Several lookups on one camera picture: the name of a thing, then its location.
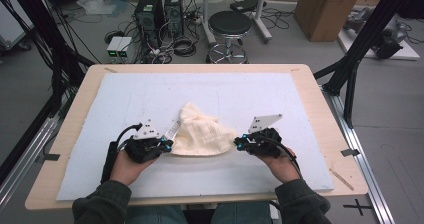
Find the pants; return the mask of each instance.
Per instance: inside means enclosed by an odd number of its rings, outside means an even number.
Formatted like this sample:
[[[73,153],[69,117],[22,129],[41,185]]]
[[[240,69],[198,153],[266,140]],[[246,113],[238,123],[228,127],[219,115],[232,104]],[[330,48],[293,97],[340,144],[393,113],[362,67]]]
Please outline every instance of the pants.
[[[187,224],[179,205],[129,207],[126,224]],[[268,202],[218,204],[211,224],[270,224]]]

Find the hand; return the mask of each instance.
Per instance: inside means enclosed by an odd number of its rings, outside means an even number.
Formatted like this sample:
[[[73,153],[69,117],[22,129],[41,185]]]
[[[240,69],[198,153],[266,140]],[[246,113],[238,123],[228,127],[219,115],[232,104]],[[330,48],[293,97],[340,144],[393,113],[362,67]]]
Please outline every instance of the hand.
[[[124,150],[122,150],[116,157],[112,173],[110,174],[110,180],[118,181],[129,186],[137,180],[138,176],[144,169],[155,161],[156,159],[149,160],[141,164],[136,163],[129,158],[128,154]]]
[[[300,179],[299,173],[287,155],[280,155],[277,158],[258,156],[271,170],[272,174],[282,183],[287,183]]]

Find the black stool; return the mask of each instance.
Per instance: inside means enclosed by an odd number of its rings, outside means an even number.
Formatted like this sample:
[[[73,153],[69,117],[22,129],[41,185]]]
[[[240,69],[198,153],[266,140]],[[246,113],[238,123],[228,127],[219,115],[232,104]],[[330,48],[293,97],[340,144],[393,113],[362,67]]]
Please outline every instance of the black stool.
[[[225,38],[225,44],[216,44],[209,50],[206,57],[207,63],[248,63],[246,52],[236,44],[231,44],[232,39],[246,36],[252,28],[252,22],[246,15],[235,11],[222,11],[209,18],[209,29],[215,35]]]

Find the black desktop computer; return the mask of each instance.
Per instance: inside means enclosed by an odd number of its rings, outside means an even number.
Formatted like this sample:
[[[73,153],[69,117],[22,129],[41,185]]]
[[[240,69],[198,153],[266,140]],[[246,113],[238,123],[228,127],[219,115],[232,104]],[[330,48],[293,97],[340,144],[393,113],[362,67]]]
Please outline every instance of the black desktop computer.
[[[168,36],[184,35],[184,18],[182,0],[165,0],[165,17]]]
[[[162,0],[139,0],[134,16],[142,42],[147,40],[151,47],[160,47],[165,34]]]

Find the sleeve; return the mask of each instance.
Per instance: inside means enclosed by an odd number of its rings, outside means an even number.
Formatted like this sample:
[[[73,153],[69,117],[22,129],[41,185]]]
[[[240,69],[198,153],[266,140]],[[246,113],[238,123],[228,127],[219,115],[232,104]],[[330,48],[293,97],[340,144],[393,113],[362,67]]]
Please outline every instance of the sleeve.
[[[275,189],[280,203],[282,222],[285,224],[328,224],[325,213],[330,202],[312,191],[305,180],[299,179]]]
[[[86,198],[72,204],[76,224],[124,223],[131,190],[117,181],[107,181]]]

